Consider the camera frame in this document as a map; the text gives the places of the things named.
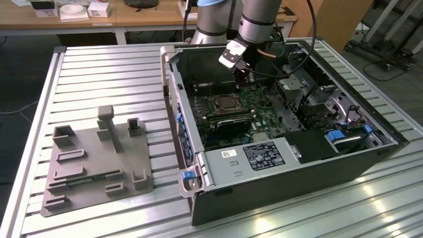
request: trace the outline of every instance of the floor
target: floor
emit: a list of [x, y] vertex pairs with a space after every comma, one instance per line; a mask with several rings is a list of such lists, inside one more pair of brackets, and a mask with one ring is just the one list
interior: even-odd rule
[[[371, 26], [383, 9], [373, 9], [365, 17], [365, 22]], [[398, 17], [391, 13], [381, 30], [385, 31], [393, 20]], [[402, 36], [411, 28], [413, 22], [406, 22], [393, 42], [398, 44]], [[128, 43], [169, 42], [174, 32], [153, 32], [128, 34]], [[423, 29], [421, 28], [410, 41], [409, 49], [413, 49], [422, 40]], [[19, 110], [23, 106], [35, 102], [40, 96], [46, 74], [50, 66], [54, 48], [60, 46], [58, 36], [16, 36], [8, 37], [7, 43], [0, 45], [0, 111]], [[362, 70], [363, 66], [378, 61], [378, 57], [354, 48], [345, 52], [343, 56], [351, 64]], [[373, 80], [374, 84], [403, 108], [411, 117], [423, 124], [423, 54], [417, 55], [421, 66], [415, 65], [410, 71], [389, 82]], [[375, 64], [366, 68], [369, 73], [379, 78], [387, 79], [402, 71], [394, 69], [385, 72]], [[23, 111], [32, 120], [36, 105]], [[19, 161], [30, 133], [31, 124], [24, 117], [16, 113], [0, 115], [0, 220], [7, 205], [8, 194], [19, 166]]]

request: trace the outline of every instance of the metal rail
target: metal rail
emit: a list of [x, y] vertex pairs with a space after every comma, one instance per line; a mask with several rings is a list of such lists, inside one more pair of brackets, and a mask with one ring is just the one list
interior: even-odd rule
[[[411, 141], [355, 181], [193, 227], [179, 193], [159, 48], [165, 44], [70, 47], [54, 55], [0, 237], [414, 237], [423, 234], [423, 129], [337, 51], [315, 50]], [[96, 127], [96, 107], [115, 123], [146, 122], [155, 190], [48, 218], [40, 209], [54, 127]]]

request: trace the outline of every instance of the wheel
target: wheel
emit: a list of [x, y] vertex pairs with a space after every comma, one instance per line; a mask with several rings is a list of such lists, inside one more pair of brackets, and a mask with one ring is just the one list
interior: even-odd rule
[[410, 68], [411, 68], [411, 65], [410, 65], [410, 64], [406, 64], [406, 65], [403, 66], [403, 70], [405, 70], [405, 71], [409, 71]]
[[346, 51], [350, 51], [353, 49], [353, 45], [349, 43], [345, 47]]
[[389, 71], [391, 71], [391, 68], [393, 68], [393, 67], [394, 67], [394, 66], [393, 66], [391, 64], [386, 63], [386, 64], [385, 64], [385, 67], [383, 67], [383, 70], [389, 72]]

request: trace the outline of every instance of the desk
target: desk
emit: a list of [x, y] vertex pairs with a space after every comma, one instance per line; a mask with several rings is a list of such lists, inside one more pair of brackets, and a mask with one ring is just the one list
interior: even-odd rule
[[[108, 18], [92, 17], [88, 21], [62, 23], [59, 17], [38, 18], [31, 6], [18, 7], [12, 1], [0, 1], [0, 36], [55, 35], [112, 32], [119, 45], [127, 44], [126, 32], [182, 30], [185, 23], [178, 0], [161, 0], [155, 8], [137, 12], [123, 0], [108, 0], [112, 12]], [[289, 37], [297, 16], [281, 13], [277, 17], [283, 34]], [[189, 21], [187, 29], [197, 28]]]
[[[54, 53], [0, 229], [2, 238], [381, 237], [423, 232], [423, 128], [325, 41], [315, 50], [411, 144], [351, 182], [202, 226], [191, 226], [162, 85], [165, 44], [68, 47]], [[56, 95], [66, 95], [58, 100]], [[120, 108], [115, 123], [146, 122], [155, 190], [44, 218], [40, 215], [54, 127], [95, 128], [96, 107]]]

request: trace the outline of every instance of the small white container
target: small white container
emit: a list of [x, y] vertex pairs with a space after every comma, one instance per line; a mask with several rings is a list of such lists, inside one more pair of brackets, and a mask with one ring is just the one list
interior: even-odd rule
[[51, 1], [32, 1], [32, 8], [38, 17], [58, 17], [58, 5]]
[[68, 4], [60, 7], [60, 22], [90, 20], [86, 7], [78, 4]]
[[91, 17], [108, 17], [111, 7], [107, 2], [92, 2], [88, 7], [88, 15]]

